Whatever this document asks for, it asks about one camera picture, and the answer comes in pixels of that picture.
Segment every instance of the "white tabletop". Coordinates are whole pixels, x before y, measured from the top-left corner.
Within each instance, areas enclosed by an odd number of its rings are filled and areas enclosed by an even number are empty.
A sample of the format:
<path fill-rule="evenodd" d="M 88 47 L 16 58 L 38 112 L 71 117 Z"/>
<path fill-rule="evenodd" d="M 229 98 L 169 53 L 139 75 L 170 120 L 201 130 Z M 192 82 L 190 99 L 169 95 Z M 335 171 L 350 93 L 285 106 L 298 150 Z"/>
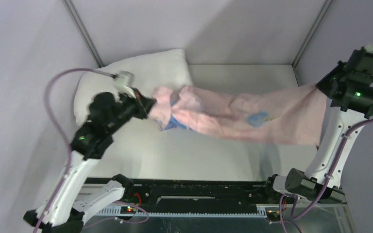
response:
<path fill-rule="evenodd" d="M 190 65 L 190 73 L 196 86 L 230 94 L 297 86 L 289 65 Z M 264 181 L 293 167 L 305 170 L 316 153 L 315 146 L 223 140 L 181 129 L 159 132 L 149 120 L 132 120 L 137 124 L 114 135 L 90 177 Z"/>

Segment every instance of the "pink garment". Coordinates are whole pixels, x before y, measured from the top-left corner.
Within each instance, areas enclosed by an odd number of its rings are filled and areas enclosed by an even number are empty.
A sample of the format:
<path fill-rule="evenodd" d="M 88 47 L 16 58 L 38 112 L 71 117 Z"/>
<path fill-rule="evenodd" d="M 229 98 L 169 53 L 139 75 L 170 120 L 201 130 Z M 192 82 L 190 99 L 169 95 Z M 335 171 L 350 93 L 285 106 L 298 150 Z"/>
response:
<path fill-rule="evenodd" d="M 318 145 L 326 105 L 314 84 L 238 96 L 193 86 L 159 87 L 153 97 L 157 104 L 149 117 L 161 129 L 175 122 L 215 137 L 276 144 Z"/>

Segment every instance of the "pillow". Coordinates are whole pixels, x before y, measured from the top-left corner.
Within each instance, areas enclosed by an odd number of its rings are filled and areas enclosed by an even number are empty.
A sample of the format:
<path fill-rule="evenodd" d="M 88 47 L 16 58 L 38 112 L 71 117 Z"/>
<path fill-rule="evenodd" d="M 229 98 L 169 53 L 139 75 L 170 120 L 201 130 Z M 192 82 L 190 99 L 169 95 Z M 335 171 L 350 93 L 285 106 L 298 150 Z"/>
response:
<path fill-rule="evenodd" d="M 159 86 L 177 89 L 184 85 L 192 85 L 183 49 L 132 57 L 114 62 L 98 70 L 108 73 L 118 73 L 119 71 L 133 73 L 132 87 L 138 88 L 146 97 L 150 97 Z M 115 98 L 118 97 L 110 77 L 92 72 L 83 74 L 78 84 L 73 106 L 78 125 L 85 122 L 89 114 L 89 104 L 101 92 L 111 92 Z"/>

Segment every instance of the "gray wall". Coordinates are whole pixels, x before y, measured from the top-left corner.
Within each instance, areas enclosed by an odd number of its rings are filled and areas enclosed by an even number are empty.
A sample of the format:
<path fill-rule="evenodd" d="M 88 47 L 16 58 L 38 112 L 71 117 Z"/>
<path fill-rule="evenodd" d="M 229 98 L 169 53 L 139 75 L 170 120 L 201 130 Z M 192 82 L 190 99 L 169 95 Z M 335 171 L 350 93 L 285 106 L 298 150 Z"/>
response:
<path fill-rule="evenodd" d="M 335 1 L 297 72 L 302 84 L 319 81 L 338 60 L 373 43 L 373 0 Z M 358 137 L 341 180 L 358 232 L 373 232 L 373 125 Z"/>
<path fill-rule="evenodd" d="M 74 0 L 107 65 L 186 49 L 190 64 L 291 64 L 324 0 Z"/>
<path fill-rule="evenodd" d="M 43 108 L 48 80 L 71 67 L 96 67 L 61 1 L 0 0 L 0 232 L 24 233 L 26 210 L 53 187 L 66 148 Z M 55 86 L 52 104 L 69 136 L 81 74 Z"/>

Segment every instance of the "robotic arm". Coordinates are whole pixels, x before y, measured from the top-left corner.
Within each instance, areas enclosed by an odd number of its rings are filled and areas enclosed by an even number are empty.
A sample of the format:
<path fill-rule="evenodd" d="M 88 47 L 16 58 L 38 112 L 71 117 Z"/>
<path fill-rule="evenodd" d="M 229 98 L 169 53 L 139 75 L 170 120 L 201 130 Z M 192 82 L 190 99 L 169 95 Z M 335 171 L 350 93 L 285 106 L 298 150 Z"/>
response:
<path fill-rule="evenodd" d="M 339 62 L 318 82 L 317 88 L 332 99 L 323 141 L 305 172 L 293 168 L 286 177 L 270 178 L 269 182 L 275 191 L 297 194 L 313 201 L 326 186 L 320 197 L 321 203 L 345 202 L 344 194 L 339 190 L 341 175 L 351 148 L 364 126 L 352 133 L 349 130 L 373 115 L 372 82 L 373 47 L 355 50 L 348 62 Z"/>
<path fill-rule="evenodd" d="M 104 92 L 99 93 L 90 104 L 90 114 L 70 144 L 72 160 L 69 173 L 65 175 L 60 189 L 54 190 L 57 194 L 48 211 L 45 211 L 45 207 L 50 198 L 36 210 L 26 212 L 24 220 L 31 226 L 35 226 L 44 215 L 39 226 L 43 233 L 79 233 L 85 223 L 105 206 L 133 196 L 133 182 L 119 174 L 97 193 L 84 200 L 75 200 L 91 170 L 113 143 L 113 133 L 132 117 L 147 118 L 155 104 L 154 99 L 146 98 L 137 89 L 127 87 L 129 78 L 116 78 L 118 101 L 111 93 Z"/>

